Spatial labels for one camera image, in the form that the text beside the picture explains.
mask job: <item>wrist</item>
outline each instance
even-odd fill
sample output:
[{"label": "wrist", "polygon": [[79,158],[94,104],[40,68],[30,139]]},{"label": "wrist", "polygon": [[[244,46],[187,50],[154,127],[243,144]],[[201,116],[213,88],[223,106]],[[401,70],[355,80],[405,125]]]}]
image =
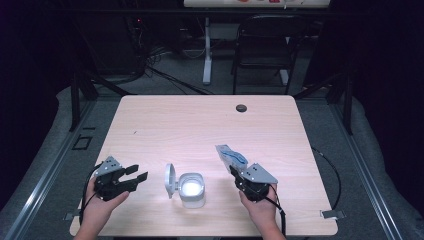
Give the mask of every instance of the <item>wrist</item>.
[{"label": "wrist", "polygon": [[93,231],[93,228],[90,227],[84,227],[82,225],[80,229],[78,230],[77,234],[74,237],[74,240],[91,240],[96,239],[98,235],[98,232]]},{"label": "wrist", "polygon": [[261,226],[257,226],[257,228],[264,240],[286,239],[276,222],[262,224]]}]

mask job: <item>hand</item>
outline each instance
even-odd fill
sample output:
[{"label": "hand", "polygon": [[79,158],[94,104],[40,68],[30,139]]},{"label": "hand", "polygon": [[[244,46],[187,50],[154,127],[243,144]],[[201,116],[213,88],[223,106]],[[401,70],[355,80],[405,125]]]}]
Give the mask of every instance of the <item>hand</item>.
[{"label": "hand", "polygon": [[[277,191],[276,184],[271,184],[271,186]],[[285,239],[275,221],[276,207],[272,203],[265,199],[259,202],[252,202],[247,199],[242,191],[239,191],[239,195],[241,203],[246,207],[247,211],[249,211],[250,219],[252,219],[252,222],[255,224],[264,240]],[[274,202],[277,200],[277,196],[271,187],[269,187],[267,197]]]},{"label": "hand", "polygon": [[84,209],[84,219],[81,227],[75,235],[74,239],[96,239],[99,232],[103,229],[110,218],[112,211],[124,202],[129,192],[123,192],[107,202],[100,199],[94,192],[94,182],[96,178],[92,178],[87,186],[86,202]]}]

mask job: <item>metal rail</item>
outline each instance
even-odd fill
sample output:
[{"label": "metal rail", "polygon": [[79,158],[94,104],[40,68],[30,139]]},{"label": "metal rail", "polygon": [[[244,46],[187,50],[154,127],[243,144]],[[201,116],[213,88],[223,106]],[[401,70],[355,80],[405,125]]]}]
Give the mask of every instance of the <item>metal rail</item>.
[{"label": "metal rail", "polygon": [[370,198],[371,204],[374,207],[375,213],[377,214],[378,219],[380,220],[381,226],[383,227],[384,232],[386,233],[387,239],[401,240],[402,235],[399,232],[399,229],[396,226],[396,223],[390,214],[390,210],[387,207],[386,201],[378,190],[377,185],[374,182],[374,178],[365,162],[364,157],[359,150],[358,145],[356,144],[353,136],[349,135],[346,129],[344,128],[342,122],[342,114],[337,106],[332,104],[330,105],[330,110],[336,119],[337,125],[340,128],[340,131],[343,133],[346,142],[348,143],[352,154],[354,156],[354,164],[356,170],[359,174],[359,177],[364,184],[364,188],[367,191],[368,197]]},{"label": "metal rail", "polygon": [[65,162],[65,155],[72,143],[78,138],[79,132],[82,129],[84,121],[88,118],[90,112],[93,110],[95,102],[87,101],[81,113],[81,124],[76,128],[76,131],[69,132],[66,136],[62,146],[59,149],[54,161],[48,166],[41,179],[35,186],[33,192],[28,198],[22,211],[16,218],[12,227],[9,229],[6,239],[24,239],[25,234],[35,218],[41,204],[49,193],[50,188],[53,186],[55,179]]}]

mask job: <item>black clamp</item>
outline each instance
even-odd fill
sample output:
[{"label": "black clamp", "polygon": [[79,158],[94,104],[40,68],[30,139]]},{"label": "black clamp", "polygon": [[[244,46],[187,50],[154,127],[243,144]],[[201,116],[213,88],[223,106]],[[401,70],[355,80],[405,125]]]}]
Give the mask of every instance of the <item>black clamp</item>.
[{"label": "black clamp", "polygon": [[240,189],[250,201],[258,202],[268,195],[268,183],[255,183],[246,178],[243,178],[233,166],[230,166],[230,170],[231,175],[233,175],[235,178],[234,183],[236,187]]},{"label": "black clamp", "polygon": [[96,182],[94,184],[94,191],[104,201],[109,201],[125,191],[133,192],[137,190],[139,183],[147,179],[148,172],[123,182],[120,182],[119,178],[137,171],[138,165],[123,168],[121,164],[110,156],[103,162],[98,171],[95,172]]}]

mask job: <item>light wood tabletop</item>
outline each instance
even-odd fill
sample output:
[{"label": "light wood tabletop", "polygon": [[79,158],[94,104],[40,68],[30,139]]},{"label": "light wood tabletop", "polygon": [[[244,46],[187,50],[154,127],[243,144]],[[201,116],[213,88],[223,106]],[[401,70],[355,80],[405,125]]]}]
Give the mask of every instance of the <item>light wood tabletop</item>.
[{"label": "light wood tabletop", "polygon": [[[243,104],[247,111],[238,112]],[[126,96],[117,109],[97,164],[113,156],[123,167],[149,172],[137,191],[114,210],[102,236],[259,236],[240,202],[234,177],[215,149],[227,144],[278,179],[288,236],[328,236],[337,232],[296,103],[291,96]],[[177,178],[196,172],[205,182],[206,203],[182,205],[169,199],[165,167]],[[75,217],[70,232],[79,229]]]}]

